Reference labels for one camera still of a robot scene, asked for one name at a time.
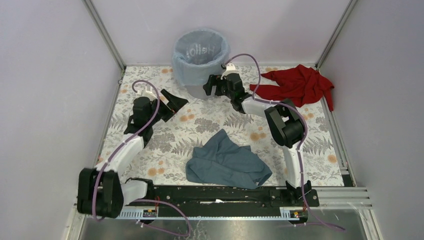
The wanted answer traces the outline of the grey plastic trash bin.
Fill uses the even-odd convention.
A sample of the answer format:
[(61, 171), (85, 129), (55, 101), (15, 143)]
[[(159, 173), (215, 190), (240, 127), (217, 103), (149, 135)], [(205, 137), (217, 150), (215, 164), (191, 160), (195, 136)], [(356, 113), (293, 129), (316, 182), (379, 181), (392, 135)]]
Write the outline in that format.
[(202, 85), (186, 85), (185, 89), (192, 97), (201, 100), (206, 100), (215, 97), (216, 91), (216, 87), (213, 86), (211, 94), (207, 95)]

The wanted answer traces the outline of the light blue plastic trash bag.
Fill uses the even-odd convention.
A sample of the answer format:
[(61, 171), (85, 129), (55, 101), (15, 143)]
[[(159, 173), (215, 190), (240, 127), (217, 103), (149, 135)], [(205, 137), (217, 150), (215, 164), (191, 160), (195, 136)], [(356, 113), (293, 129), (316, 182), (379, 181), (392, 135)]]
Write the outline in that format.
[(202, 86), (209, 75), (220, 74), (230, 55), (227, 39), (218, 31), (198, 28), (181, 35), (173, 45), (174, 78), (183, 86)]

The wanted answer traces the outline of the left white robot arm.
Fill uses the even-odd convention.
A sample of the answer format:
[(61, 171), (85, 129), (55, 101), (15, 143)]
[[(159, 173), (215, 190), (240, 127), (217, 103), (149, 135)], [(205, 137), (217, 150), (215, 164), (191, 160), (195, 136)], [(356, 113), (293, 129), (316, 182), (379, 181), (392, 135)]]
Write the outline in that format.
[(133, 101), (122, 142), (107, 160), (93, 168), (83, 168), (78, 176), (77, 211), (95, 214), (100, 218), (117, 218), (123, 206), (138, 200), (148, 206), (155, 200), (155, 192), (147, 180), (120, 182), (127, 166), (148, 144), (153, 126), (169, 121), (188, 100), (177, 97), (167, 90), (145, 90)]

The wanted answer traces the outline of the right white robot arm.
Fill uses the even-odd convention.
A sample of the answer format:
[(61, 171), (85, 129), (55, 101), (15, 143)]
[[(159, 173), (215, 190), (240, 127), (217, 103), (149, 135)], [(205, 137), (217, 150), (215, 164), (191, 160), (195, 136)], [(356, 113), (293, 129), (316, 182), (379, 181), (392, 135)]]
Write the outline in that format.
[(287, 167), (287, 201), (293, 206), (301, 205), (311, 191), (311, 182), (306, 179), (303, 161), (303, 143), (307, 135), (307, 124), (290, 99), (272, 101), (254, 98), (247, 93), (238, 73), (208, 77), (203, 89), (207, 96), (229, 98), (235, 111), (266, 119), (271, 136), (283, 147)]

